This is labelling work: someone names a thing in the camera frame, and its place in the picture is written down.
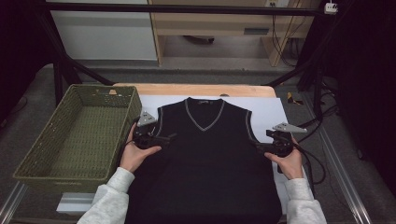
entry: wicker basket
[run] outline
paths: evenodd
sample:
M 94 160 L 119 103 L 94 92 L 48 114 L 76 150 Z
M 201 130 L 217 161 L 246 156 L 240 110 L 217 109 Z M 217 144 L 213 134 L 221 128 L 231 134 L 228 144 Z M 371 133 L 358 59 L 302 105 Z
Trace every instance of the wicker basket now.
M 141 108 L 135 87 L 70 86 L 14 178 L 46 192 L 95 192 Z

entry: sweater vest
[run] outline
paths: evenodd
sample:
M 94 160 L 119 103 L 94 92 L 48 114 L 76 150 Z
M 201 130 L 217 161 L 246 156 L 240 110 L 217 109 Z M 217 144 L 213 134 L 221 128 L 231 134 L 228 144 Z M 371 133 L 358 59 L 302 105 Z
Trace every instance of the sweater vest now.
M 251 111 L 188 98 L 158 114 L 154 134 L 177 137 L 135 171 L 126 223 L 279 221 L 272 163 L 250 141 Z

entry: metal frame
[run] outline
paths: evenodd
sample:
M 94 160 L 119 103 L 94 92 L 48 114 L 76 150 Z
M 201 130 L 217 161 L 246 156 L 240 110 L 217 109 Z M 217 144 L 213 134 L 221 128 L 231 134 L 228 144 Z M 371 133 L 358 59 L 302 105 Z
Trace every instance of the metal frame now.
M 312 118 L 314 118 L 316 115 L 313 110 L 314 108 L 311 106 L 312 101 L 308 93 L 303 93 L 302 97 L 303 101 L 307 103 L 306 105 L 308 107 L 309 114 Z M 335 177 L 337 178 L 338 184 L 340 185 L 341 190 L 346 197 L 346 201 L 354 215 L 354 218 L 356 219 L 356 222 L 360 224 L 372 223 L 367 213 L 367 210 L 364 207 L 363 202 L 361 201 L 361 197 L 356 191 L 355 186 L 352 183 L 352 180 L 350 179 L 346 168 L 344 167 L 344 164 L 339 159 L 334 149 L 334 146 L 332 145 L 332 141 L 330 140 L 329 135 L 327 135 L 327 132 L 323 125 L 318 128 L 318 132 L 324 145 L 326 157 L 328 158 L 331 167 L 334 169 Z
M 77 63 L 70 58 L 64 50 L 62 40 L 57 37 L 55 31 L 49 26 L 49 22 L 41 13 L 49 12 L 51 10 L 61 11 L 107 11 L 107 12 L 161 12 L 161 13 L 204 13 L 204 14 L 241 14 L 241 15 L 279 15 L 279 16 L 324 16 L 323 11 L 315 8 L 278 8 L 278 7 L 215 7 L 215 6 L 174 6 L 174 5 L 131 5 L 131 4 L 82 4 L 82 3 L 48 3 L 41 0 L 20 0 L 21 5 L 28 7 L 35 12 L 36 25 L 44 28 L 46 36 L 50 39 L 51 45 L 54 47 L 56 54 L 56 62 L 54 62 L 55 74 L 55 92 L 57 103 L 60 102 L 63 94 L 62 78 L 65 77 L 69 84 L 73 82 L 80 82 L 76 75 L 77 70 L 86 75 L 95 78 L 105 85 L 112 85 L 111 82 L 98 74 L 91 71 L 89 68 Z M 290 75 L 295 75 L 303 68 L 297 69 Z M 281 80 L 276 80 L 271 84 L 276 84 Z M 324 129 L 320 129 L 320 136 L 325 143 L 326 154 L 330 159 L 330 163 L 335 170 L 338 182 L 346 196 L 346 199 L 351 207 L 355 218 L 359 223 L 371 223 L 371 220 L 361 202 L 361 199 L 355 190 L 350 178 L 345 170 L 343 164 L 338 159 L 331 141 Z M 0 218 L 2 223 L 8 223 L 15 210 L 17 209 L 27 187 L 18 182 L 14 190 L 9 194 L 6 203 L 1 209 Z

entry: hand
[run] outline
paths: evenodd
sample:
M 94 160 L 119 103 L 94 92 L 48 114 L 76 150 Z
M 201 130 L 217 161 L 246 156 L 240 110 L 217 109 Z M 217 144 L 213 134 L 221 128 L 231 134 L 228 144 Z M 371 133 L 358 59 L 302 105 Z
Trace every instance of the hand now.
M 302 157 L 297 148 L 294 147 L 289 156 L 285 158 L 278 157 L 277 155 L 269 152 L 265 152 L 264 156 L 269 160 L 276 162 L 288 179 L 304 178 Z
M 125 146 L 120 162 L 120 167 L 130 171 L 131 173 L 133 173 L 140 166 L 140 164 L 142 164 L 143 160 L 147 156 L 161 150 L 161 147 L 150 147 L 148 149 L 142 150 L 135 146 L 134 142 L 132 141 L 135 127 L 136 123 L 132 126 L 132 129 L 129 132 L 128 140 L 126 141 L 128 144 Z

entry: gray floor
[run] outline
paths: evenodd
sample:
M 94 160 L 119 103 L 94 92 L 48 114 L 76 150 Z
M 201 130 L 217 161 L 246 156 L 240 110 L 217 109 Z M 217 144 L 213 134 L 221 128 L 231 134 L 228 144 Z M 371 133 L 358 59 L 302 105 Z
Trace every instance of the gray floor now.
M 196 42 L 182 36 L 168 38 L 164 63 L 161 67 L 136 63 L 119 69 L 108 69 L 105 65 L 95 69 L 101 75 L 119 82 L 157 82 L 157 83 L 213 83 L 260 85 L 271 81 L 291 67 L 281 62 L 271 67 L 258 37 L 216 37 L 213 45 Z M 292 92 L 297 100 L 303 99 L 294 84 L 298 78 L 276 87 L 276 94 L 283 103 L 289 123 L 301 124 L 311 118 L 306 105 L 287 103 L 287 92 Z M 21 111 L 11 114 L 7 126 L 0 130 L 0 204 L 3 204 L 15 185 L 12 173 L 23 159 L 52 114 L 54 104 L 53 76 L 50 69 L 42 69 L 21 99 L 18 106 L 27 105 Z M 324 107 L 335 104 L 331 96 L 326 96 Z M 332 144 L 346 167 L 350 178 L 361 196 L 361 200 L 373 223 L 396 223 L 396 202 L 393 195 L 383 184 L 374 166 L 361 161 L 356 156 L 356 147 L 350 138 L 342 119 L 331 115 L 324 120 Z M 294 135 L 297 139 L 302 134 Z M 315 186 L 316 198 L 320 201 L 329 223 L 356 223 L 347 201 L 323 153 L 323 143 L 315 133 L 301 143 L 302 147 L 315 154 L 327 167 L 327 178 Z M 318 164 L 311 160 L 314 178 L 318 180 L 321 171 Z M 61 195 L 52 195 L 28 189 L 14 217 L 35 217 L 73 220 L 75 217 L 55 212 Z

